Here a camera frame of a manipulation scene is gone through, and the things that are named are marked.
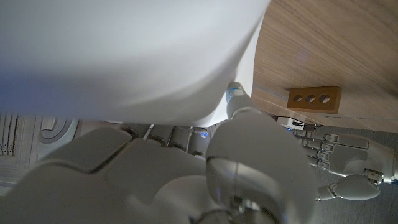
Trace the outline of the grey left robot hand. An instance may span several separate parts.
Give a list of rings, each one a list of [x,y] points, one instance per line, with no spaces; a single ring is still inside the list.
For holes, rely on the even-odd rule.
[[[293,130],[311,166],[340,179],[318,188],[316,200],[369,200],[380,184],[397,185],[397,153],[376,141],[350,134]]]

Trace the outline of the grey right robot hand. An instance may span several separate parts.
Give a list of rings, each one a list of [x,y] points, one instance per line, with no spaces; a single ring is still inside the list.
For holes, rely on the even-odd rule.
[[[205,158],[96,129],[54,151],[1,201],[2,223],[307,223],[316,187],[298,140],[238,82]]]

